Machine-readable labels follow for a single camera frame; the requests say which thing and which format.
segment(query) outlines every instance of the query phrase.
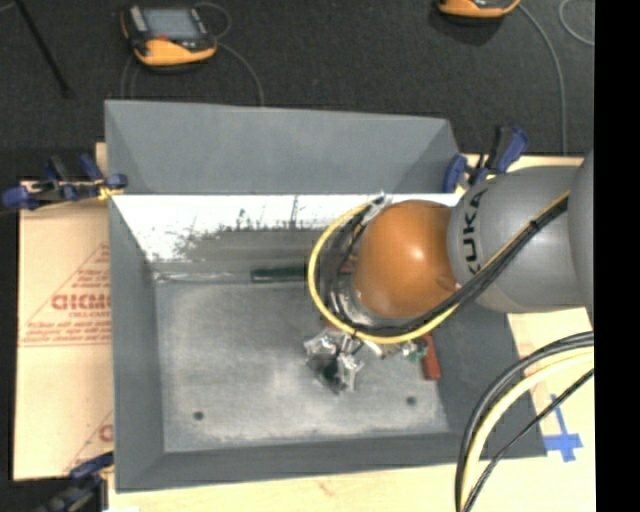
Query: green object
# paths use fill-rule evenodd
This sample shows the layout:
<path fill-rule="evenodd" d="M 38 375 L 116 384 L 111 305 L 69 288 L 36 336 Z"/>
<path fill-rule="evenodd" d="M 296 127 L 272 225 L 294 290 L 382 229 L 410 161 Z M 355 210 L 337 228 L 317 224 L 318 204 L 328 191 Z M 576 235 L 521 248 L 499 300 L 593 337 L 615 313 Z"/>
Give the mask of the green object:
<path fill-rule="evenodd" d="M 261 268 L 251 271 L 253 283 L 284 283 L 305 281 L 307 268 L 305 265 L 295 267 Z"/>
<path fill-rule="evenodd" d="M 405 354 L 404 357 L 410 363 L 417 363 L 418 361 L 421 361 L 424 358 L 424 356 L 427 355 L 428 348 L 429 347 L 427 345 L 414 344 L 414 349 L 408 352 L 407 354 Z"/>

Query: black floor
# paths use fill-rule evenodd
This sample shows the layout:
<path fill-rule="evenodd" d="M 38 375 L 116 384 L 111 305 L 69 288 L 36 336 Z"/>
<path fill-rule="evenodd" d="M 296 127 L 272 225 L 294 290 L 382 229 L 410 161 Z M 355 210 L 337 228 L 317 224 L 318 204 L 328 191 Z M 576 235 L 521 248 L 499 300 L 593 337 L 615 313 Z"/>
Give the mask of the black floor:
<path fill-rule="evenodd" d="M 431 0 L 219 0 L 232 18 L 225 46 L 180 75 L 130 59 L 120 0 L 23 4 L 75 97 L 63 98 L 19 9 L 0 0 L 0 190 L 41 173 L 52 152 L 92 151 L 104 140 L 106 98 L 254 105 L 256 78 L 266 106 L 447 118 L 467 152 L 488 151 L 502 123 L 525 130 L 530 153 L 583 155 L 594 146 L 595 46 L 569 30 L 593 39 L 595 0 L 522 0 L 489 25 L 453 23 Z M 214 32 L 225 30 L 220 9 L 200 12 Z M 0 216 L 2 512 L 28 510 L 64 484 L 9 482 L 15 222 Z"/>

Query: cable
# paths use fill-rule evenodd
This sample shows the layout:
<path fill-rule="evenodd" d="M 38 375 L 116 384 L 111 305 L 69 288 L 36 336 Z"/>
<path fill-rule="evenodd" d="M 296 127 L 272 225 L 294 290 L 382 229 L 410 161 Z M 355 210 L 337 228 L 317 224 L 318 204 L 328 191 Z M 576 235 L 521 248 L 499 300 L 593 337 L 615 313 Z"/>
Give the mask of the cable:
<path fill-rule="evenodd" d="M 229 14 L 229 11 L 227 11 L 224 7 L 221 7 L 218 4 L 214 4 L 213 2 L 198 2 L 197 4 L 194 5 L 194 7 L 196 9 L 198 7 L 211 7 L 217 11 L 220 11 L 222 14 L 224 14 L 224 17 L 227 19 L 227 25 L 222 32 L 220 32 L 219 34 L 214 34 L 214 37 L 216 39 L 220 40 L 229 33 L 229 31 L 231 30 L 232 19 L 231 19 L 231 15 Z"/>
<path fill-rule="evenodd" d="M 573 334 L 562 338 L 561 340 L 554 341 L 544 347 L 536 350 L 535 352 L 524 357 L 520 361 L 516 362 L 509 368 L 507 368 L 485 391 L 483 396 L 478 400 L 469 420 L 465 427 L 462 442 L 460 443 L 460 453 L 458 455 L 456 477 L 455 477 L 455 496 L 456 496 L 456 510 L 461 508 L 460 494 L 462 489 L 462 468 L 465 466 L 469 445 L 473 439 L 473 436 L 478 429 L 478 424 L 485 416 L 487 409 L 491 404 L 507 389 L 511 381 L 526 370 L 528 367 L 542 361 L 548 357 L 556 354 L 561 354 L 568 350 L 585 348 L 594 346 L 594 334 L 593 331 L 583 332 L 579 334 Z"/>
<path fill-rule="evenodd" d="M 15 2 L 9 2 L 8 4 L 3 5 L 2 7 L 0 7 L 0 12 L 7 11 L 7 10 L 9 10 L 9 9 L 11 9 L 12 7 L 15 7 L 15 6 L 16 6 L 16 3 L 15 3 Z"/>
<path fill-rule="evenodd" d="M 573 36 L 575 39 L 577 39 L 581 43 L 584 43 L 588 46 L 595 46 L 596 45 L 595 40 L 587 39 L 586 37 L 581 36 L 575 30 L 573 30 L 565 20 L 564 8 L 570 1 L 571 0 L 563 0 L 560 6 L 558 7 L 558 16 L 560 17 L 560 24 L 562 25 L 562 28 L 564 28 L 567 32 L 569 32 L 571 36 Z"/>
<path fill-rule="evenodd" d="M 448 318 L 462 303 L 471 300 L 484 291 L 498 275 L 504 270 L 524 245 L 537 234 L 546 224 L 555 219 L 560 213 L 566 211 L 568 204 L 568 192 L 560 195 L 556 200 L 544 208 L 533 220 L 509 239 L 482 267 L 476 275 L 464 286 L 454 292 L 447 300 L 428 311 L 409 325 L 403 327 L 378 327 L 371 328 L 355 322 L 350 324 L 338 318 L 321 299 L 316 284 L 316 269 L 319 254 L 329 237 L 345 222 L 352 217 L 361 214 L 371 206 L 364 203 L 346 212 L 325 229 L 318 238 L 309 258 L 307 282 L 309 293 L 316 307 L 322 315 L 334 326 L 350 333 L 351 336 L 374 343 L 402 343 L 418 338 Z"/>
<path fill-rule="evenodd" d="M 484 487 L 484 484 L 491 476 L 491 473 L 498 465 L 498 462 L 502 460 L 502 458 L 507 454 L 507 452 L 515 445 L 520 439 L 522 439 L 525 435 L 531 431 L 531 429 L 540 423 L 544 418 L 546 418 L 552 411 L 557 409 L 567 398 L 573 395 L 580 387 L 582 387 L 591 377 L 593 377 L 595 370 L 592 368 L 588 372 L 582 375 L 578 380 L 576 380 L 571 386 L 564 390 L 564 392 L 556 397 L 551 403 L 545 407 L 542 412 L 540 412 L 533 420 L 531 420 L 519 433 L 516 437 L 514 437 L 511 441 L 509 441 L 506 445 L 504 445 L 500 451 L 492 457 L 489 461 L 489 464 L 484 469 L 480 478 L 478 478 L 477 482 L 471 489 L 469 493 L 469 497 L 462 508 L 462 512 L 469 512 L 473 505 L 475 504 L 476 499 L 480 495 L 480 491 Z"/>
<path fill-rule="evenodd" d="M 124 63 L 124 67 L 122 68 L 122 72 L 120 73 L 120 97 L 125 98 L 125 88 L 127 84 L 127 73 L 129 71 L 129 67 L 131 67 L 131 63 L 134 61 L 135 56 L 132 54 L 127 57 L 127 62 Z"/>
<path fill-rule="evenodd" d="M 542 26 L 536 21 L 536 19 L 531 15 L 531 13 L 522 5 L 522 3 L 518 4 L 518 8 L 524 13 L 524 15 L 529 19 L 533 26 L 536 27 L 538 33 L 544 39 L 547 47 L 549 48 L 549 52 L 551 53 L 551 57 L 553 58 L 553 63 L 556 67 L 556 72 L 558 74 L 558 85 L 560 87 L 560 130 L 561 130 L 561 148 L 560 151 L 564 155 L 567 153 L 567 114 L 566 114 L 566 100 L 565 100 L 565 85 L 564 85 L 564 77 L 562 76 L 562 69 L 560 67 L 560 61 L 558 60 L 558 55 L 556 54 L 551 41 L 549 40 L 549 36 L 544 31 Z"/>
<path fill-rule="evenodd" d="M 53 73 L 53 76 L 58 82 L 58 86 L 60 88 L 60 93 L 62 94 L 62 97 L 65 99 L 75 98 L 76 94 L 74 90 L 71 88 L 71 86 L 68 84 L 68 82 L 64 78 L 64 75 L 60 70 L 60 66 L 58 66 L 58 63 L 56 62 L 55 57 L 53 56 L 53 54 L 51 53 L 51 50 L 49 50 L 49 47 L 47 46 L 47 43 L 45 43 L 42 37 L 42 34 L 40 34 L 40 30 L 38 30 L 38 27 L 33 21 L 31 14 L 27 10 L 27 7 L 24 5 L 24 2 L 22 0 L 15 0 L 14 4 L 20 11 L 20 14 L 22 15 L 22 18 L 27 24 L 27 27 L 29 27 L 29 31 L 31 32 L 31 35 L 36 40 L 36 44 L 40 49 L 40 53 L 47 61 L 49 69 L 51 70 L 51 72 Z"/>
<path fill-rule="evenodd" d="M 237 51 L 235 51 L 230 46 L 228 46 L 228 45 L 226 45 L 224 43 L 218 43 L 218 46 L 220 48 L 222 48 L 223 50 L 226 50 L 227 52 L 229 52 L 236 59 L 238 59 L 242 64 L 244 64 L 244 67 L 247 68 L 247 71 L 249 71 L 249 74 L 253 78 L 253 81 L 256 84 L 256 88 L 258 89 L 258 105 L 261 106 L 261 107 L 264 107 L 264 105 L 265 105 L 265 103 L 264 103 L 264 90 L 262 88 L 262 84 L 260 83 L 260 79 L 258 78 L 258 75 L 254 71 L 254 69 L 251 67 L 251 64 L 249 64 L 247 62 L 247 60 L 242 55 L 240 55 Z"/>
<path fill-rule="evenodd" d="M 487 438 L 495 428 L 496 423 L 507 411 L 507 409 L 509 409 L 524 393 L 531 390 L 531 388 L 533 388 L 536 384 L 549 378 L 554 373 L 558 373 L 581 363 L 593 363 L 593 361 L 594 353 L 591 349 L 589 353 L 572 355 L 570 357 L 567 357 L 566 359 L 553 362 L 549 366 L 545 366 L 535 373 L 525 377 L 513 388 L 511 388 L 509 392 L 495 404 L 495 406 L 485 417 L 482 425 L 480 426 L 480 429 L 476 432 L 469 448 L 467 466 L 463 468 L 461 503 L 467 502 L 469 494 L 471 492 L 472 486 L 469 476 L 472 473 L 471 470 L 473 468 L 473 465 L 476 464 L 480 459 L 480 454 L 482 453 L 482 449 Z"/>

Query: red object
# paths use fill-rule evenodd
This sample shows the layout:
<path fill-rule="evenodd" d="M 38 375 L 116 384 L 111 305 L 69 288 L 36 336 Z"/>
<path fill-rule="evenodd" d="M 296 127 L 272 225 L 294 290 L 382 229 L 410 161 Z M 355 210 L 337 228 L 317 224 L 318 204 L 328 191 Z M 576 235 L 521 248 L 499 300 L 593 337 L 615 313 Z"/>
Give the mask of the red object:
<path fill-rule="evenodd" d="M 427 333 L 422 336 L 427 342 L 427 354 L 422 358 L 422 375 L 426 380 L 438 380 L 442 377 L 440 371 L 440 363 L 438 362 L 438 355 L 436 354 L 436 347 L 433 343 L 431 334 Z"/>

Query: gray bin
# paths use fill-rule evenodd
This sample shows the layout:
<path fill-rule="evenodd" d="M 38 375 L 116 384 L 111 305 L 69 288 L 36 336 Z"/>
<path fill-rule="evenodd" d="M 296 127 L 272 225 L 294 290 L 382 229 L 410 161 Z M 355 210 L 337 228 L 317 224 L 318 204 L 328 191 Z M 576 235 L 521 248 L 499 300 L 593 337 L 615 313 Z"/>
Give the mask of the gray bin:
<path fill-rule="evenodd" d="M 455 461 L 518 357 L 503 315 L 470 304 L 434 332 L 438 383 L 363 353 L 357 391 L 335 395 L 304 364 L 322 327 L 304 282 L 250 280 L 304 265 L 368 195 L 439 192 L 447 121 L 108 101 L 106 135 L 110 172 L 130 179 L 110 207 L 118 490 Z M 533 411 L 518 402 L 490 452 Z M 537 431 L 513 451 L 542 453 Z"/>

